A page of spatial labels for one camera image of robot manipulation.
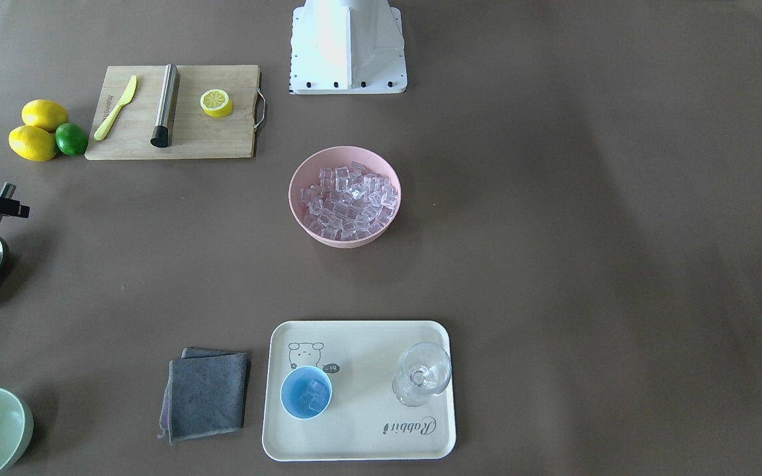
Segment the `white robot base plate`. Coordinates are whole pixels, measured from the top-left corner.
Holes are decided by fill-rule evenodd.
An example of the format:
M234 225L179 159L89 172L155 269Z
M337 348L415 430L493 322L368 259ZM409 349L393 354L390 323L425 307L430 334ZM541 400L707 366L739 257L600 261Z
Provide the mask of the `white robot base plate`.
M402 12L387 1L306 1L292 12L288 90L384 95L408 87Z

